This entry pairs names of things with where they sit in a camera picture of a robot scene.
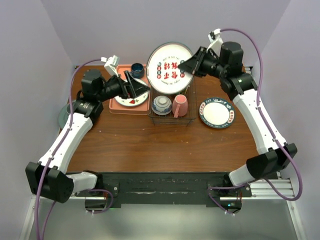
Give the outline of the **white plate red characters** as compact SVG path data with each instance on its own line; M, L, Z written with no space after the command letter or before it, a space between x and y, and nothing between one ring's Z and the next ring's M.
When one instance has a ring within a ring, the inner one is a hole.
M193 56L191 50L179 42L167 42L157 47L146 65L146 77L154 90L165 95L177 94L193 80L193 75L178 66Z

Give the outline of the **blue white porcelain bowl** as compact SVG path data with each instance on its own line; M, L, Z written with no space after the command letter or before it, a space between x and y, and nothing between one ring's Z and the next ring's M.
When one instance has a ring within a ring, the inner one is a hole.
M154 98L151 109L155 114L165 116L172 111L172 101L167 96L159 95Z

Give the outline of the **pink ceramic mug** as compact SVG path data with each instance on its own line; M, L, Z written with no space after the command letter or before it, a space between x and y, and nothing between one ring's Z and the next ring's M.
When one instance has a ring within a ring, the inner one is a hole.
M183 117L188 112L188 100L183 94L177 95L172 103L172 113L175 118Z

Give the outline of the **green rim white plate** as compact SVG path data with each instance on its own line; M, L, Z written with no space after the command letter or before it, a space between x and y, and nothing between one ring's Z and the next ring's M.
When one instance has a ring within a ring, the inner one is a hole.
M220 97L210 97L199 106L199 117L214 129L228 128L236 119L236 111L230 102Z

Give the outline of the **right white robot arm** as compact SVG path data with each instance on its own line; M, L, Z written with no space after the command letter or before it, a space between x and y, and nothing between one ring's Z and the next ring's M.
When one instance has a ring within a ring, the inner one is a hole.
M220 47L219 55L200 47L178 68L196 77L206 75L219 79L222 90L241 112L256 144L258 155L249 158L245 165L230 172L223 183L223 192L235 196L241 185L284 170L298 152L294 143L288 144L277 131L257 96L258 86L253 77L243 72L244 51L236 42L227 41Z

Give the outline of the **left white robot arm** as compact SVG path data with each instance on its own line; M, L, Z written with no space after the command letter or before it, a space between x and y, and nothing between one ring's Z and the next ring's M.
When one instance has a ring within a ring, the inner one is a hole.
M80 142L101 115L104 101L115 97L134 99L150 90L146 83L133 78L128 71L124 74L126 79L115 74L105 80L97 69L84 73L82 89L69 107L67 122L57 139L38 162L29 162L25 168L30 190L37 198L65 203L74 193L87 191L92 196L99 196L103 192L103 179L99 173L86 170L67 175L66 172Z

